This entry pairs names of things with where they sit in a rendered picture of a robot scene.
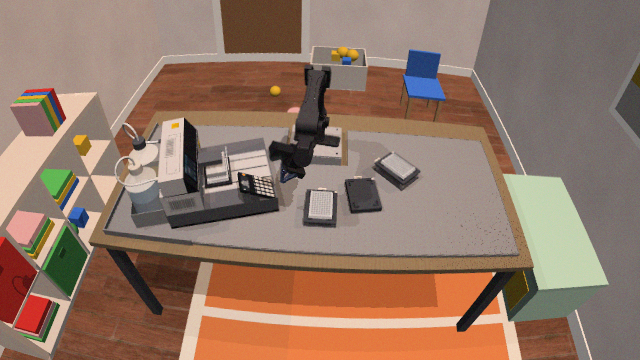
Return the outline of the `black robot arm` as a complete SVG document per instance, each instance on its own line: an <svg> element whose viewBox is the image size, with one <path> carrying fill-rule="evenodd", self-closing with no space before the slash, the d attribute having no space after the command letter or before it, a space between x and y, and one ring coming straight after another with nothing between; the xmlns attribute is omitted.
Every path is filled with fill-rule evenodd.
<svg viewBox="0 0 640 360"><path fill-rule="evenodd" d="M317 144L338 147L340 142L340 137L325 135L324 129L329 126L329 117L326 117L327 110L324 107L324 91L326 91L326 87L329 88L330 67L322 66L320 71L314 70L313 65L305 64L304 75L307 88L298 118L296 118L297 125L295 123L294 141L297 141L298 138L298 142L288 145L272 141L268 151L270 161L285 158L287 167L295 169L298 166L307 167L310 165ZM294 147L296 151L294 151Z"/></svg>

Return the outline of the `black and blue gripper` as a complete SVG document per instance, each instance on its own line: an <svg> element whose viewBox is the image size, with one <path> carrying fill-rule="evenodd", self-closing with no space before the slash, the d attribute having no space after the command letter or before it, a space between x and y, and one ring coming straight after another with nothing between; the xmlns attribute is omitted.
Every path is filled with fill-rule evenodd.
<svg viewBox="0 0 640 360"><path fill-rule="evenodd" d="M298 166L297 169L291 168L291 167L287 167L285 158L281 159L281 161L282 162L281 162L280 183L285 183L285 182L287 182L290 179L293 179L295 177L298 177L298 178L302 179L305 176L306 172L304 170L304 167L299 167ZM289 173L289 174L285 177L286 173Z"/></svg>

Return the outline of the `white plastic bottle with blue liquid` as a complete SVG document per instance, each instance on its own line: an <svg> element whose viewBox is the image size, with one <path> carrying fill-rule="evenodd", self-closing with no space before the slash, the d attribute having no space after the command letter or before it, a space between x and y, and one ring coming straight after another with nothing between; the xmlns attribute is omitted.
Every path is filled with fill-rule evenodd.
<svg viewBox="0 0 640 360"><path fill-rule="evenodd" d="M125 179L125 184L137 184L157 177L156 172L150 167L142 167L141 161L134 160L129 163L130 173ZM159 199L158 181L152 181L138 186L125 186L131 202L137 212L145 213L164 209Z"/></svg>

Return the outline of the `white bottle with black cap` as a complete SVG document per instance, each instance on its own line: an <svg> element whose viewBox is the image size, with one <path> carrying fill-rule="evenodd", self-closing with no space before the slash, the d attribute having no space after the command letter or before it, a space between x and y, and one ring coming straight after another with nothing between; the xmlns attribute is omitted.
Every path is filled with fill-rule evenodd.
<svg viewBox="0 0 640 360"><path fill-rule="evenodd" d="M129 156L133 160L140 160L142 167L150 167L155 170L158 177L160 154L157 146L154 144L146 144L143 136L138 136L138 138L139 141L137 141L136 137L132 140L134 149L130 152Z"/></svg>

